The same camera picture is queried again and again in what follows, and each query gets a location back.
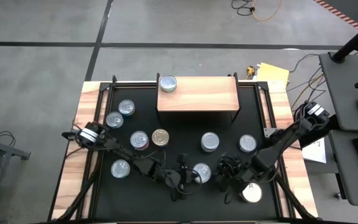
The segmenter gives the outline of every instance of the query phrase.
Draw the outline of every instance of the black tabletop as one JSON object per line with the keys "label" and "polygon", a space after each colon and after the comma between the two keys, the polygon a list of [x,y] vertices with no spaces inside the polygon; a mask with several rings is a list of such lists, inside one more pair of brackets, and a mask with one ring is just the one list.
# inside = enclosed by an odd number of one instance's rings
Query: black tabletop
{"label": "black tabletop", "polygon": [[337,158],[339,175],[350,204],[358,205],[358,155],[352,140],[358,132],[330,131],[329,140]]}
{"label": "black tabletop", "polygon": [[319,56],[342,130],[358,131],[358,55],[348,55],[344,63],[335,63],[328,54]]}
{"label": "black tabletop", "polygon": [[[249,160],[250,155],[242,152],[238,146],[238,140],[243,134],[252,135],[257,147],[263,147],[264,126],[258,109],[257,91],[258,89],[249,86],[239,88],[242,109],[231,124],[228,112],[165,112],[159,113],[159,121],[155,110],[155,88],[138,88],[136,91],[133,88],[117,88],[112,97],[112,111],[117,110],[122,100],[130,99],[135,103],[135,113],[125,117],[124,124],[118,129],[112,129],[111,134],[132,150],[129,142],[131,134],[138,130],[144,131],[150,139],[149,148],[136,153],[146,155],[157,150],[152,143],[151,134],[154,130],[163,128],[169,133],[168,145],[164,147],[167,167],[177,169],[177,155],[185,153],[188,154],[186,163],[189,167],[203,162],[215,173],[217,161],[223,155]],[[201,149],[201,137],[207,131],[219,136],[219,146],[212,153]],[[160,153],[154,157],[163,158]],[[156,184],[135,171],[131,170],[123,179],[113,178],[111,165],[117,159],[112,153],[104,153],[96,218],[115,222],[233,222],[277,218],[279,198],[273,183],[260,183],[263,195],[257,203],[246,203],[240,196],[234,195],[232,202],[226,205],[226,193],[219,191],[212,177],[200,189],[195,182],[190,183],[186,186],[187,191],[196,193],[186,200],[172,202],[170,189],[166,185]]]}

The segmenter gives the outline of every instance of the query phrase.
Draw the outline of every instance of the silver can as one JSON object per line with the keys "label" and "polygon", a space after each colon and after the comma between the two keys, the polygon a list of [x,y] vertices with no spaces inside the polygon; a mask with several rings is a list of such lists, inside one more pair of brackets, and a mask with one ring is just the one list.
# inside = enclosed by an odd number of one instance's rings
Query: silver can
{"label": "silver can", "polygon": [[110,128],[119,128],[124,124],[124,118],[118,112],[111,112],[106,117],[106,124]]}
{"label": "silver can", "polygon": [[135,103],[132,100],[122,100],[118,104],[118,111],[124,116],[130,116],[135,112]]}
{"label": "silver can", "polygon": [[240,196],[246,202],[256,203],[262,198],[262,189],[260,188],[259,184],[250,183],[241,192]]}
{"label": "silver can", "polygon": [[252,152],[256,148],[256,140],[251,135],[245,134],[239,140],[239,147],[243,152]]}
{"label": "silver can", "polygon": [[[211,174],[212,174],[211,169],[205,163],[202,163],[202,162],[197,163],[194,166],[193,170],[196,171],[200,175],[202,184],[207,183],[207,181],[211,178]],[[194,178],[194,181],[197,183],[200,183],[200,178],[196,177],[196,178]]]}
{"label": "silver can", "polygon": [[169,141],[169,134],[164,129],[157,129],[153,132],[152,140],[156,146],[166,146]]}
{"label": "silver can", "polygon": [[201,147],[206,152],[213,152],[219,145],[219,137],[215,133],[205,133],[201,137]]}
{"label": "silver can", "polygon": [[143,151],[149,146],[149,138],[143,131],[136,131],[131,135],[131,145],[134,149]]}
{"label": "silver can", "polygon": [[177,89],[177,79],[170,75],[164,76],[160,79],[160,87],[162,91],[171,93]]}
{"label": "silver can", "polygon": [[111,166],[111,174],[115,178],[124,178],[130,171],[131,167],[124,159],[116,160]]}

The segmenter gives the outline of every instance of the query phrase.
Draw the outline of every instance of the desk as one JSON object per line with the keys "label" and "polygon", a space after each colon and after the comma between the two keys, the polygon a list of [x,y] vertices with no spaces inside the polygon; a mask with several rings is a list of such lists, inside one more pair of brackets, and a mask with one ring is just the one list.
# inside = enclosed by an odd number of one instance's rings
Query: desk
{"label": "desk", "polygon": [[352,143],[358,132],[332,130],[328,136],[337,157],[341,194],[350,204],[358,205],[358,155]]}
{"label": "desk", "polygon": [[[85,126],[88,121],[92,121],[94,118],[99,86],[100,82],[85,82],[83,84],[81,98],[75,117],[75,123],[79,127]],[[277,127],[285,129],[293,122],[290,104],[288,102],[287,93],[285,91],[285,84],[284,82],[274,81],[269,82],[268,87]],[[100,116],[101,119],[99,122],[103,121],[105,103],[106,99],[103,98],[101,110],[102,112]],[[262,104],[264,107],[265,117],[268,118],[269,116],[267,115],[267,110],[265,110],[267,105],[265,103],[264,97],[262,97]],[[78,146],[76,143],[70,142],[68,145],[67,153],[70,153],[77,148]],[[58,218],[60,215],[62,215],[67,207],[72,203],[77,193],[80,191],[86,154],[87,152],[85,150],[76,152],[75,154],[71,155],[63,164],[62,173],[60,179],[58,180],[55,201],[50,212],[51,218]],[[295,193],[298,200],[305,206],[305,208],[312,215],[317,216],[318,214],[314,204],[313,194],[310,188],[308,174],[306,172],[301,151],[288,148],[285,151],[283,157],[290,188]],[[87,217],[88,215],[90,193],[91,190],[89,190],[88,195],[85,198],[83,217]],[[286,198],[283,192],[280,192],[280,200],[282,202],[283,213],[288,215]]]}

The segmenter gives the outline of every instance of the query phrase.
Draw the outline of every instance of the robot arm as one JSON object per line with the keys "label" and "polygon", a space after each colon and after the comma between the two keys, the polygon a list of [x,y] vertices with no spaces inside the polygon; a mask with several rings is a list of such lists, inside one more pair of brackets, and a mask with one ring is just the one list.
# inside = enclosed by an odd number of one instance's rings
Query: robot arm
{"label": "robot arm", "polygon": [[[248,183],[257,182],[266,175],[276,173],[274,163],[282,156],[284,150],[308,132],[324,128],[328,121],[329,113],[324,108],[314,102],[304,103],[295,111],[295,122],[287,129],[273,133],[268,147],[256,150],[250,161],[244,162],[231,157],[219,159],[216,180],[220,190],[239,194]],[[315,218],[300,204],[279,175],[272,178],[280,184],[302,218]]]}

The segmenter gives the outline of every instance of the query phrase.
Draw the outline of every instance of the black floor stripe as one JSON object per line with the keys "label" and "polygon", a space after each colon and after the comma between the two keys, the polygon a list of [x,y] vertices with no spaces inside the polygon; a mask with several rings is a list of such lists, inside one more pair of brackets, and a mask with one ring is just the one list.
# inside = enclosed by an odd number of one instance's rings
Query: black floor stripe
{"label": "black floor stripe", "polygon": [[0,42],[0,46],[10,47],[94,47],[91,42]]}
{"label": "black floor stripe", "polygon": [[286,45],[286,44],[176,44],[176,43],[102,43],[101,47],[138,49],[257,49],[257,50],[339,50],[342,45]]}
{"label": "black floor stripe", "polygon": [[358,0],[323,0],[358,23]]}
{"label": "black floor stripe", "polygon": [[98,58],[100,46],[101,46],[101,43],[103,40],[104,31],[106,30],[107,21],[109,19],[109,13],[110,13],[110,9],[112,6],[112,2],[113,2],[113,0],[107,1],[106,8],[104,10],[104,14],[103,14],[103,18],[102,18],[102,22],[100,23],[98,37],[96,38],[96,43],[93,48],[92,56],[91,56],[91,59],[89,60],[88,69],[87,69],[86,75],[85,75],[85,81],[91,81],[91,79],[92,79],[94,66],[96,64],[96,59]]}

